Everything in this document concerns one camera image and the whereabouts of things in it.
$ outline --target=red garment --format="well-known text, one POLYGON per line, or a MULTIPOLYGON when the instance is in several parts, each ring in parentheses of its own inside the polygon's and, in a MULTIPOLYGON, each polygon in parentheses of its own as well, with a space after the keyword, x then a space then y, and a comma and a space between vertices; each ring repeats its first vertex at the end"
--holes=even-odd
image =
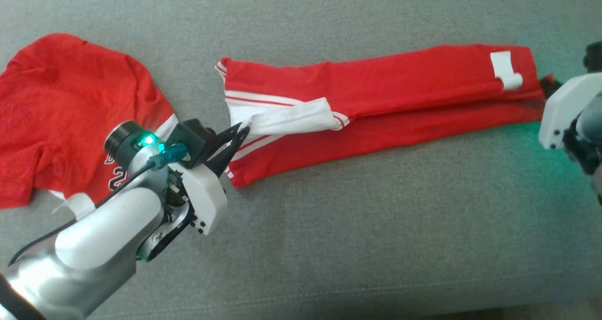
POLYGON ((125 179, 103 150, 107 134, 126 120, 152 131, 174 120, 144 65, 64 33, 9 61, 0 103, 0 208, 26 205, 34 187, 98 202, 125 179))
POLYGON ((232 117, 235 107, 283 108, 325 97, 339 122, 338 131, 249 140, 227 172, 236 187, 324 161, 535 122, 544 108, 531 50, 520 46, 439 46, 304 67, 224 58, 216 69, 232 117))

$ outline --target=gray cushion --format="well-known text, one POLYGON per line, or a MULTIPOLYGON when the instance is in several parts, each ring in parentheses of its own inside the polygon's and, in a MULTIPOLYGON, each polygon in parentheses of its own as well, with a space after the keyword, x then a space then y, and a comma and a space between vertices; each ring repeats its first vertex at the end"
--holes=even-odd
MULTIPOLYGON (((50 32, 144 63, 180 118, 228 126, 221 56, 286 65, 441 44, 527 45, 584 72, 600 0, 0 0, 0 63, 50 32)), ((602 210, 538 124, 334 161, 237 191, 92 316, 395 318, 602 295, 602 210)), ((0 261, 65 221, 38 192, 0 213, 0 261)))

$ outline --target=black cable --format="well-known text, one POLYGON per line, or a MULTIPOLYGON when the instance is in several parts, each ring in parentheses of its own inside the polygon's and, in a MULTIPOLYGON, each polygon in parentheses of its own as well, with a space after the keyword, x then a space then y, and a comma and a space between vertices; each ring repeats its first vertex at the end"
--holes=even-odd
POLYGON ((147 170, 149 170, 149 169, 151 169, 153 167, 155 167, 155 163, 153 163, 151 161, 149 161, 148 163, 146 163, 144 165, 144 167, 142 167, 139 170, 137 170, 136 172, 134 172, 134 174, 132 174, 126 181, 123 181, 123 183, 121 185, 119 185, 119 187, 117 187, 114 191, 112 191, 107 196, 105 196, 105 198, 103 200, 101 200, 100 202, 98 202, 96 204, 96 208, 99 208, 100 206, 102 206, 103 204, 105 204, 105 202, 108 202, 109 200, 111 200, 111 198, 113 196, 115 196, 122 189, 124 189, 127 185, 129 185, 132 181, 134 181, 134 179, 136 179, 137 177, 141 176, 147 170))
POLYGON ((62 230, 66 230, 67 227, 73 225, 75 222, 76 222, 76 220, 73 219, 73 220, 67 222, 66 224, 60 226, 56 230, 53 230, 53 231, 49 232, 48 234, 43 235, 43 236, 37 238, 36 240, 33 240, 32 242, 28 243, 27 245, 24 245, 24 247, 22 249, 20 249, 19 251, 17 251, 17 253, 15 253, 15 255, 13 255, 13 258, 10 260, 8 265, 10 266, 11 264, 14 264, 15 262, 17 262, 17 260, 19 260, 19 258, 23 255, 23 253, 25 253, 25 251, 30 249, 33 245, 36 245, 40 241, 44 241, 44 240, 48 239, 49 237, 58 234, 62 230))

